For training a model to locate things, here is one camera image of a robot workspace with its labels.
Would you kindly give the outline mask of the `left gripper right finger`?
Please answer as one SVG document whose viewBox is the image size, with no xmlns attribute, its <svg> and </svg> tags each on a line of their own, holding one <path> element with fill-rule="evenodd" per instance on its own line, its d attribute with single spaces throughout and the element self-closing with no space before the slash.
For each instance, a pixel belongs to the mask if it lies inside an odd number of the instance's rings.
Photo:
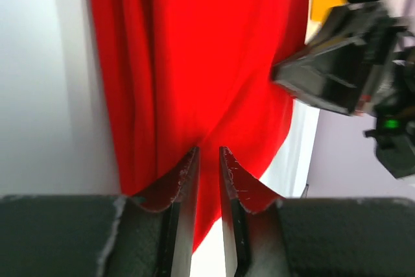
<svg viewBox="0 0 415 277">
<path fill-rule="evenodd" d="M 286 199 L 219 156 L 228 276 L 414 275 L 413 201 Z"/>
</svg>

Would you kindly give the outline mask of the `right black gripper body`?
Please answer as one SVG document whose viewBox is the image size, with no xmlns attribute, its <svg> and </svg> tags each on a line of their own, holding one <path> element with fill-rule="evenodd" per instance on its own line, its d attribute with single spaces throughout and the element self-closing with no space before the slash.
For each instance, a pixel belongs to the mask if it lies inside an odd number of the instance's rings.
<svg viewBox="0 0 415 277">
<path fill-rule="evenodd" d="M 414 116 L 414 33 L 409 18 L 388 18 L 371 37 L 374 53 L 354 114 L 375 117 Z"/>
</svg>

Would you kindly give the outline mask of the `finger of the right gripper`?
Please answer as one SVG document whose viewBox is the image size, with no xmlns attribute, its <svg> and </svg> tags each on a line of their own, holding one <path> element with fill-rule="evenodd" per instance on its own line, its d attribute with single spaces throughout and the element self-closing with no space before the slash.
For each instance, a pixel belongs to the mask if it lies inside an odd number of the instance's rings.
<svg viewBox="0 0 415 277">
<path fill-rule="evenodd" d="M 314 36 L 298 53 L 272 67 L 275 84 L 305 104 L 353 115 L 370 95 L 373 45 L 364 36 Z"/>
<path fill-rule="evenodd" d="M 389 15 L 380 3 L 331 10 L 306 53 L 384 53 L 389 50 Z"/>
</svg>

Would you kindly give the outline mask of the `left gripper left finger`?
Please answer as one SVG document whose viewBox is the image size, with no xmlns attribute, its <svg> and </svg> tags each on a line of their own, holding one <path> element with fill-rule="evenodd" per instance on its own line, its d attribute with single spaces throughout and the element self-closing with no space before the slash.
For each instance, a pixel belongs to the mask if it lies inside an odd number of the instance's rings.
<svg viewBox="0 0 415 277">
<path fill-rule="evenodd" d="M 133 196 L 1 198 L 2 276 L 188 276 L 200 150 Z"/>
</svg>

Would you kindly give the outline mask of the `red t shirt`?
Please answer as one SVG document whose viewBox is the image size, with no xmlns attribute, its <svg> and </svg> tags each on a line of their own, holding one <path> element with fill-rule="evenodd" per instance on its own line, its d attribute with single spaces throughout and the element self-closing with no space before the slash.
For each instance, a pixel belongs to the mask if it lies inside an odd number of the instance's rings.
<svg viewBox="0 0 415 277">
<path fill-rule="evenodd" d="M 270 80 L 301 50 L 309 0 L 90 0 L 121 191 L 199 147 L 194 247 L 220 217 L 219 149 L 261 177 L 291 126 Z"/>
</svg>

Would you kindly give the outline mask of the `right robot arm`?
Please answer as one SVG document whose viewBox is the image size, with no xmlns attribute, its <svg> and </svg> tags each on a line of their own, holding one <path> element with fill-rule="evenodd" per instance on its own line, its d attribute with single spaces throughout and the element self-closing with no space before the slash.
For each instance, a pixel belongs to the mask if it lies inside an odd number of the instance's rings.
<svg viewBox="0 0 415 277">
<path fill-rule="evenodd" d="M 305 104 L 375 126 L 375 156 L 397 179 L 414 174 L 414 34 L 381 3 L 333 7 L 298 53 L 272 68 L 272 81 Z"/>
</svg>

